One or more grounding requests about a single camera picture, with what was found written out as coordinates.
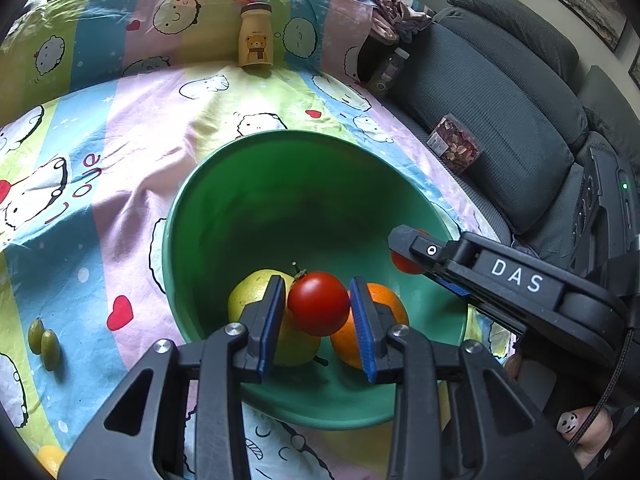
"green bowl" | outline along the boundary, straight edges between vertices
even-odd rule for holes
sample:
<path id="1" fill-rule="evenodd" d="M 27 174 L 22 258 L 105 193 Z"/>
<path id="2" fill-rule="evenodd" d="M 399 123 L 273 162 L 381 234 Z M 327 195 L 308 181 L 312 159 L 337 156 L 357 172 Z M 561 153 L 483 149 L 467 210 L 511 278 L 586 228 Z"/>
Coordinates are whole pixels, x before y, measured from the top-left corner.
<path id="1" fill-rule="evenodd" d="M 400 224 L 450 239 L 423 193 L 399 171 L 355 144 L 279 130 L 241 137 L 209 155 L 172 205 L 162 242 L 166 294 L 185 341 L 228 322 L 226 300 L 258 269 L 293 274 L 293 260 L 348 286 L 353 276 L 391 288 L 411 326 L 459 344 L 466 304 L 423 276 L 397 270 L 386 237 Z M 390 420 L 394 386 L 373 386 L 340 361 L 329 338 L 309 362 L 275 367 L 242 399 L 279 420 L 322 430 L 352 430 Z"/>

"bottle cap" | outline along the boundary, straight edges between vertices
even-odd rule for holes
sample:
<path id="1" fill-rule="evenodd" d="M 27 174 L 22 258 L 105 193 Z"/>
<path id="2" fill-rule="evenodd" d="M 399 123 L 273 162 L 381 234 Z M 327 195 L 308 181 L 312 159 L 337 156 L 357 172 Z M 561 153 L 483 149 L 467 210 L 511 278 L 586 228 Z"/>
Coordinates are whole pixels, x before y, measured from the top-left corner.
<path id="1" fill-rule="evenodd" d="M 406 50 L 402 50 L 400 47 L 396 48 L 396 54 L 402 59 L 409 59 L 409 53 Z"/>
<path id="2" fill-rule="evenodd" d="M 268 10 L 271 12 L 271 6 L 269 4 L 264 4 L 262 2 L 254 2 L 252 4 L 247 4 L 242 9 L 240 9 L 240 14 L 244 14 L 248 10 Z"/>

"black cable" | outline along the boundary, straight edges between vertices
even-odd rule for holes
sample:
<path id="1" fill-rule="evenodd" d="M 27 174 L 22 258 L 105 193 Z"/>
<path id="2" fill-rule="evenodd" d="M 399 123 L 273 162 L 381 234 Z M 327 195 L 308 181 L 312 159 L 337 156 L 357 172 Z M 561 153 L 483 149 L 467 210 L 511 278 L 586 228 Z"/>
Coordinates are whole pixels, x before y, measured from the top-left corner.
<path id="1" fill-rule="evenodd" d="M 636 296 L 631 301 L 631 305 L 629 307 L 629 317 L 626 322 L 625 339 L 622 345 L 622 349 L 620 350 L 620 355 L 618 357 L 618 362 L 616 363 L 616 368 L 613 370 L 613 374 L 609 379 L 609 384 L 607 384 L 607 387 L 602 393 L 600 400 L 591 410 L 591 413 L 589 414 L 589 416 L 582 423 L 582 425 L 580 426 L 580 429 L 576 431 L 575 435 L 569 441 L 568 446 L 569 446 L 569 449 L 572 451 L 575 450 L 575 448 L 578 446 L 580 439 L 584 437 L 584 434 L 587 432 L 590 425 L 593 424 L 593 421 L 596 420 L 596 417 L 604 408 L 604 405 L 607 403 L 607 400 L 609 400 L 609 397 L 612 394 L 613 389 L 616 387 L 616 383 L 620 378 L 620 374 L 622 373 L 622 370 L 625 368 L 626 361 L 629 357 L 629 349 L 631 348 L 631 342 L 633 341 L 633 338 L 634 338 L 634 330 L 636 329 L 636 312 L 638 310 L 639 299 L 640 298 Z"/>

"plastic container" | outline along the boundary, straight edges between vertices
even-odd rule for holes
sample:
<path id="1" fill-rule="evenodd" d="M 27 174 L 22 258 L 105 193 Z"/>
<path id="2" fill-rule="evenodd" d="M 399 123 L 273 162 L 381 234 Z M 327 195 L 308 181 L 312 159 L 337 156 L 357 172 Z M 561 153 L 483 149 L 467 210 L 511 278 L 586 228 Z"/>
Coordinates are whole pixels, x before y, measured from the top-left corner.
<path id="1" fill-rule="evenodd" d="M 427 146 L 456 175 L 471 166 L 482 153 L 482 146 L 474 134 L 451 114 L 441 118 L 427 140 Z"/>
<path id="2" fill-rule="evenodd" d="M 373 76 L 371 76 L 367 84 L 367 90 L 376 97 L 386 95 L 393 86 L 396 76 L 398 76 L 402 67 L 404 67 L 404 62 L 407 59 L 409 59 L 409 53 L 401 48 L 396 48 L 392 56 L 383 62 L 373 73 Z"/>
<path id="3" fill-rule="evenodd" d="M 241 137 L 206 158 L 188 177 L 164 231 L 166 294 L 187 342 L 228 322 L 233 288 L 259 269 L 293 274 L 292 261 L 348 285 L 353 276 L 395 291 L 411 325 L 459 344 L 466 303 L 442 286 L 397 270 L 386 245 L 408 224 L 450 239 L 439 214 L 401 173 L 355 144 L 321 134 L 279 130 Z M 391 419 L 394 386 L 372 386 L 322 338 L 309 362 L 275 367 L 242 398 L 291 424 L 347 430 Z"/>
<path id="4" fill-rule="evenodd" d="M 240 11 L 242 25 L 238 36 L 238 65 L 273 65 L 271 6 L 260 2 Z"/>

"metal screw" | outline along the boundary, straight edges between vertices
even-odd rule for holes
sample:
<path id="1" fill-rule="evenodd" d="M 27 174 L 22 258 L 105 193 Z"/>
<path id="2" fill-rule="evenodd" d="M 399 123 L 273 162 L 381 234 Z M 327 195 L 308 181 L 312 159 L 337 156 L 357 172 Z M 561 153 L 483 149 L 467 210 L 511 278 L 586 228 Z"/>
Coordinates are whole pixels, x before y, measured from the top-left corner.
<path id="1" fill-rule="evenodd" d="M 225 326 L 225 332 L 227 335 L 240 335 L 244 332 L 244 325 L 242 323 L 229 323 Z"/>
<path id="2" fill-rule="evenodd" d="M 409 333 L 409 327 L 402 323 L 398 323 L 391 327 L 391 333 L 396 337 L 404 337 Z"/>
<path id="3" fill-rule="evenodd" d="M 159 354 L 167 353 L 171 349 L 171 341 L 168 339 L 159 339 L 154 343 L 154 352 Z"/>
<path id="4" fill-rule="evenodd" d="M 467 339 L 462 343 L 462 346 L 469 354 L 477 354 L 482 350 L 482 345 L 478 341 L 474 341 L 473 339 Z"/>

